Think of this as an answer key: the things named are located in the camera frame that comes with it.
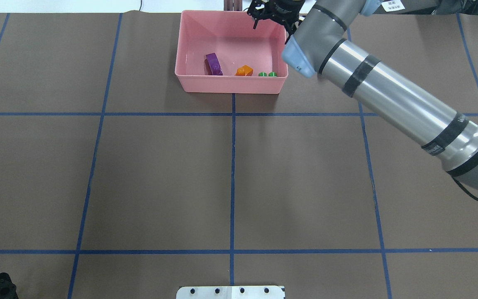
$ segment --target pink plastic bin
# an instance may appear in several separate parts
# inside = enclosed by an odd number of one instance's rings
[[[183,11],[176,52],[175,74],[189,93],[279,93],[288,76],[281,59],[286,32],[270,20],[256,30],[246,12]],[[208,75],[205,56],[216,53],[223,76]],[[252,76],[235,76],[241,66]],[[258,76],[276,72],[278,77]]]

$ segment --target orange block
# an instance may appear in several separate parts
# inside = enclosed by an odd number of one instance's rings
[[[254,69],[245,64],[244,66],[237,69],[237,73],[235,73],[235,75],[236,76],[252,76],[253,73],[254,73]]]

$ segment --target silver robot arm segment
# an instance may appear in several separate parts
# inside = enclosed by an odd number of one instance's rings
[[[289,39],[284,61],[304,76],[326,76],[439,158],[453,178],[478,189],[478,125],[342,38],[363,8],[374,11],[380,2],[317,0]]]

